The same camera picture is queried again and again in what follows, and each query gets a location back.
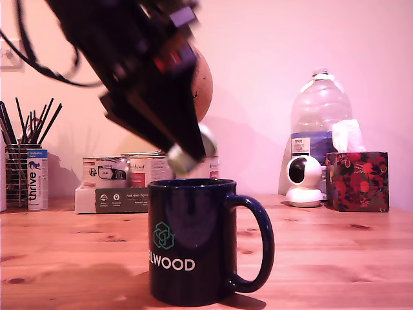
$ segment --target floral tissue box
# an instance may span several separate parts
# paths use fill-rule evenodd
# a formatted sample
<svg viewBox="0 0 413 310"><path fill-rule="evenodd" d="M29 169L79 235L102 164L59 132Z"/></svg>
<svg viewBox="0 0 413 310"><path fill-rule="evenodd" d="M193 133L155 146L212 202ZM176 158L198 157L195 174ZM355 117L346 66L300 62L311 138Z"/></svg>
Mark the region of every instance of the floral tissue box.
<svg viewBox="0 0 413 310"><path fill-rule="evenodd" d="M337 211L388 212L386 152L327 153L327 204Z"/></svg>

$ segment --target black cable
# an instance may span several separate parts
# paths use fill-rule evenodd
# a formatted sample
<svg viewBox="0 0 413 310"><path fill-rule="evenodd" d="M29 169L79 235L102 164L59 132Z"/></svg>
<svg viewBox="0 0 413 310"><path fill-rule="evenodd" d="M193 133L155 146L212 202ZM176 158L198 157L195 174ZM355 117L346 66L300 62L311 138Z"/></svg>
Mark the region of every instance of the black cable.
<svg viewBox="0 0 413 310"><path fill-rule="evenodd" d="M52 79L56 79L60 82L66 83L66 84L70 84L70 85L74 85L74 86L79 86L79 87L97 87L97 86L101 86L102 82L96 82L96 83L89 83L89 84L83 84L83 83L78 83L78 82L73 82L70 81L68 79L66 79L64 76L62 76L61 74L54 74L53 71L51 71L49 68L47 67L43 67L41 66L39 63L35 63L33 61L30 61L26 56L24 56L18 48L16 48L12 42L10 42L10 40L5 36L5 34L3 33L3 31L0 28L0 36L6 41L6 43L8 44L8 46L10 46L10 48L25 62L27 63L29 66L31 66L34 70L38 71L40 74L48 77L48 78L52 78Z"/></svg>
<svg viewBox="0 0 413 310"><path fill-rule="evenodd" d="M65 78L64 76L62 76L61 74L54 74L53 71L51 71L48 67L44 67L42 65L40 65L37 62L37 58L35 55L35 52L32 49L32 45L30 43L30 39L28 38L27 32L25 30L25 25L23 22L23 10L21 9L21 1L17 0L16 1L16 5L17 5L17 18L19 21L19 31L20 31L20 36L23 42L23 46L25 49L25 52L27 54L27 57L24 56L18 48L16 48L13 43L6 37L6 35L3 33L3 31L0 28L0 35L1 37L3 37L3 39L6 41L6 43L10 46L10 48L25 62L27 63L29 66L31 66L34 70L38 71L40 74L48 77L48 78L52 78L52 79L56 79L60 82L66 83L66 84L70 84L70 85L75 85L75 86L79 86L79 87L98 87L101 86L103 83L101 81L99 82L95 82L95 83L78 83L78 82L74 82L74 81L70 81L69 79ZM73 48L75 50L75 59L74 59L74 67L71 69L70 74L72 75L79 66L80 63L80 55L79 55L79 49L73 45Z"/></svg>

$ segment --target dark blue mug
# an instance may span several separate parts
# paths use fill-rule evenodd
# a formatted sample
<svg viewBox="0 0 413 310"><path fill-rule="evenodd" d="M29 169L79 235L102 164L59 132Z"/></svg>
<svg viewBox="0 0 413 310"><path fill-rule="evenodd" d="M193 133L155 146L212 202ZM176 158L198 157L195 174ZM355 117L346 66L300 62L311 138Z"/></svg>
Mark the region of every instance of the dark blue mug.
<svg viewBox="0 0 413 310"><path fill-rule="evenodd" d="M236 194L222 179L155 181L149 189L149 286L170 305L199 306L251 293L264 285L274 263L274 233L264 207ZM263 259L252 281L237 275L236 207L254 214Z"/></svg>

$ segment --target thrive can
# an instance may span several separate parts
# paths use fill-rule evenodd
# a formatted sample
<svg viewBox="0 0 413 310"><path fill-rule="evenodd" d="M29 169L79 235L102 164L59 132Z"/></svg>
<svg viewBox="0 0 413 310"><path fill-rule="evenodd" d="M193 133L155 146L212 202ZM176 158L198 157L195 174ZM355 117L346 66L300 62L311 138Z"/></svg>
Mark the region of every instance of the thrive can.
<svg viewBox="0 0 413 310"><path fill-rule="evenodd" d="M27 191L29 210L48 208L47 150L27 150Z"/></svg>
<svg viewBox="0 0 413 310"><path fill-rule="evenodd" d="M130 187L148 187L152 181L174 178L166 156L160 152L125 153L128 156Z"/></svg>
<svg viewBox="0 0 413 310"><path fill-rule="evenodd" d="M84 157L82 187L115 189L126 187L128 160L122 157Z"/></svg>
<svg viewBox="0 0 413 310"><path fill-rule="evenodd" d="M198 163L194 170L190 171L188 174L177 174L176 178L179 179L194 179L194 178L219 178L219 157L214 156L211 158L205 158L203 161Z"/></svg>

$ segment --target wooden table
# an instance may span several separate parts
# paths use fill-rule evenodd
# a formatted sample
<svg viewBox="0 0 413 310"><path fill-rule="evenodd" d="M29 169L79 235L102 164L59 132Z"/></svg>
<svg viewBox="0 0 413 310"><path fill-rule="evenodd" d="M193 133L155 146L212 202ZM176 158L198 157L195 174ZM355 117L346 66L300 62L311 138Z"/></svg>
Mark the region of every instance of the wooden table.
<svg viewBox="0 0 413 310"><path fill-rule="evenodd" d="M345 213L258 196L272 220L276 258L257 292L207 309L413 309L413 213ZM8 210L1 220L1 309L169 307L148 291L147 214ZM252 279L261 240L238 211L239 273Z"/></svg>

